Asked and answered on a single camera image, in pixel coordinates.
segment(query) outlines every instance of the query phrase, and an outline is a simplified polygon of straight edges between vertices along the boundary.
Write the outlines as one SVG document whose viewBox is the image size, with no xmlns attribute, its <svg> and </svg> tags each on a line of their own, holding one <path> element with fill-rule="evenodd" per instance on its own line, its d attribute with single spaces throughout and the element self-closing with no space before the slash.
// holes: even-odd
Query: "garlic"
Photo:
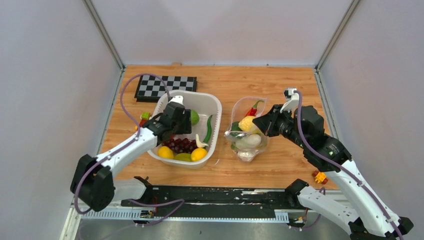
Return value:
<svg viewBox="0 0 424 240">
<path fill-rule="evenodd" d="M 204 147 L 209 147 L 209 145 L 207 143 L 201 142 L 199 139 L 199 135 L 196 134 L 196 146 L 200 149 L 204 148 Z"/>
</svg>

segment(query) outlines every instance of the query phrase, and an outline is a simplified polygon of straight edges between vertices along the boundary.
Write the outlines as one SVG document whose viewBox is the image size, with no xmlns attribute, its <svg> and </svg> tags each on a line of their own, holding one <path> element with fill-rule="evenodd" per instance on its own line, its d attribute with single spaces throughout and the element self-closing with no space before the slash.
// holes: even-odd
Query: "yellow fruit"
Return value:
<svg viewBox="0 0 424 240">
<path fill-rule="evenodd" d="M 165 159 L 174 159 L 174 152 L 167 146 L 161 146 L 157 151 L 157 155 Z"/>
<path fill-rule="evenodd" d="M 256 125 L 253 123 L 255 116 L 246 116 L 238 123 L 238 127 L 243 130 L 243 132 L 250 132 L 255 130 Z"/>
<path fill-rule="evenodd" d="M 202 158 L 204 158 L 208 154 L 208 151 L 204 148 L 196 148 L 191 152 L 191 160 L 192 161 L 199 161 Z"/>
</svg>

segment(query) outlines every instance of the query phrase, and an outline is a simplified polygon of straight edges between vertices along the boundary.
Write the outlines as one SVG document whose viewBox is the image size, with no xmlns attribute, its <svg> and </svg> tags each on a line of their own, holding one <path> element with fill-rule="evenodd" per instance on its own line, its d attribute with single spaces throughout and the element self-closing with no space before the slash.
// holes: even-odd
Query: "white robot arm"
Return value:
<svg viewBox="0 0 424 240">
<path fill-rule="evenodd" d="M 414 226 L 411 220 L 399 217 L 377 196 L 343 144 L 324 133 L 324 118 L 313 106 L 302 107 L 302 95 L 296 88 L 286 89 L 284 95 L 286 103 L 274 105 L 253 123 L 266 136 L 282 135 L 303 148 L 308 162 L 340 188 L 353 208 L 326 197 L 300 179 L 286 189 L 293 201 L 330 219 L 353 240 L 394 240 L 408 233 Z"/>
<path fill-rule="evenodd" d="M 140 199 L 146 190 L 143 182 L 136 178 L 115 181 L 113 178 L 138 156 L 172 135 L 191 133 L 191 111 L 184 108 L 183 100 L 182 96 L 174 96 L 163 113 L 148 120 L 139 131 L 113 149 L 95 157 L 82 156 L 70 186 L 75 198 L 96 212 L 112 201 Z"/>
</svg>

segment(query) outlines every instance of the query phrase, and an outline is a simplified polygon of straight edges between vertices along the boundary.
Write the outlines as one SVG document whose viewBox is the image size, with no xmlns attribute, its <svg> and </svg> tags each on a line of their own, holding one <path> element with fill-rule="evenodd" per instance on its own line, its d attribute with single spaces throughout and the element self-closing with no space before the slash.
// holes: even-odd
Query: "chessboard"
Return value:
<svg viewBox="0 0 424 240">
<path fill-rule="evenodd" d="M 196 92 L 197 77 L 195 76 L 160 76 L 171 90 L 185 90 Z M 164 95 L 165 86 L 154 76 L 144 75 L 140 77 L 134 98 L 137 102 L 157 103 Z"/>
</svg>

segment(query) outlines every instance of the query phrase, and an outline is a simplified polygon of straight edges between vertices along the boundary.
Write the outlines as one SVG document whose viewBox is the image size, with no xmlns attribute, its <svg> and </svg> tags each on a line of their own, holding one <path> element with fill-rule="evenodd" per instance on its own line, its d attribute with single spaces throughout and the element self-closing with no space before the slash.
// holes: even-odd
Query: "wooden table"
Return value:
<svg viewBox="0 0 424 240">
<path fill-rule="evenodd" d="M 234 104 L 246 96 L 268 97 L 269 101 L 265 107 L 265 112 L 268 112 L 273 104 L 282 104 L 286 101 L 283 95 L 285 88 L 296 87 L 303 93 L 303 105 L 313 105 L 319 114 L 324 116 L 312 68 L 130 65 L 125 71 L 122 86 L 132 76 L 140 73 L 197 77 L 197 91 L 212 94 L 221 101 L 219 139 L 214 154 L 201 169 L 169 166 L 144 153 L 125 167 L 117 179 L 148 176 L 149 182 L 153 185 L 286 188 L 299 178 L 317 189 L 322 187 L 321 184 L 314 182 L 311 174 L 316 169 L 304 159 L 302 149 L 282 136 L 271 138 L 268 149 L 249 164 L 237 159 L 229 142 L 224 138 L 224 131 L 230 124 Z M 137 84 L 138 79 L 131 82 L 123 96 L 125 107 L 136 119 L 142 112 L 153 113 L 156 106 L 156 103 L 136 102 L 134 94 Z M 102 152 L 113 148 L 133 133 L 134 123 L 124 114 L 118 98 Z M 337 188 L 330 181 L 325 187 Z"/>
</svg>

